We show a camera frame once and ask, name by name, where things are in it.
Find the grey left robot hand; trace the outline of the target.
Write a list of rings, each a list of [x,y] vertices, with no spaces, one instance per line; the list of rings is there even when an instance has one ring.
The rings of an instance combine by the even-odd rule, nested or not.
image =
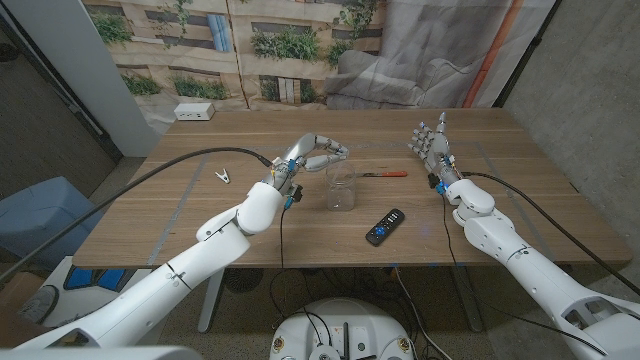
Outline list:
[[[349,150],[338,141],[307,133],[273,161],[263,182],[284,195],[300,169],[318,172],[330,164],[346,160],[348,155]]]

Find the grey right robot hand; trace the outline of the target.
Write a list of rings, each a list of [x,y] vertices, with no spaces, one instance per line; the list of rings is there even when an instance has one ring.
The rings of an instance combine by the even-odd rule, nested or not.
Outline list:
[[[434,130],[424,122],[418,129],[413,130],[413,136],[408,147],[424,162],[430,175],[438,178],[443,187],[448,187],[461,179],[461,175],[454,169],[454,160],[445,136],[446,113],[442,112]]]

